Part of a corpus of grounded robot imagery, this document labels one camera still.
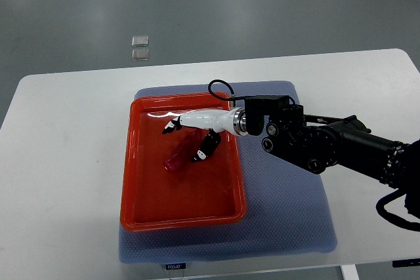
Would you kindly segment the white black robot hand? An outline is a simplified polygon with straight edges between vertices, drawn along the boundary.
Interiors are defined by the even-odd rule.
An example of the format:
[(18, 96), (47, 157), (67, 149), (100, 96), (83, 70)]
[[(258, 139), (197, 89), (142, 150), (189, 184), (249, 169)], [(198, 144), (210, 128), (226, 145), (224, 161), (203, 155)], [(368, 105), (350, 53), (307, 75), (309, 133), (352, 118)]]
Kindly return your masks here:
[(178, 115), (168, 122), (162, 134), (172, 133), (183, 127), (208, 130), (200, 147), (191, 158), (192, 162), (200, 162), (212, 156), (221, 142), (221, 133), (226, 131), (234, 136), (248, 135), (245, 109), (236, 107), (231, 110), (192, 110)]

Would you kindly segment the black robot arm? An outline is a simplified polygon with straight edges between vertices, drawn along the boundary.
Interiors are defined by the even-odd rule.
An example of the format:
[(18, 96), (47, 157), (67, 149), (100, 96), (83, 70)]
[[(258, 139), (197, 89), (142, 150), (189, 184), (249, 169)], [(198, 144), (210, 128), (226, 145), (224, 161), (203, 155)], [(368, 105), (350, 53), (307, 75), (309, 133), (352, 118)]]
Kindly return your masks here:
[(289, 95), (232, 94), (227, 100), (244, 103), (233, 126), (251, 136), (265, 132), (261, 145), (266, 153), (313, 174), (341, 165), (388, 185), (393, 191), (378, 200), (378, 215), (399, 228), (419, 231), (418, 221), (410, 222), (385, 208), (404, 197), (408, 214), (419, 217), (418, 141), (405, 144), (375, 136), (355, 115), (306, 115)]

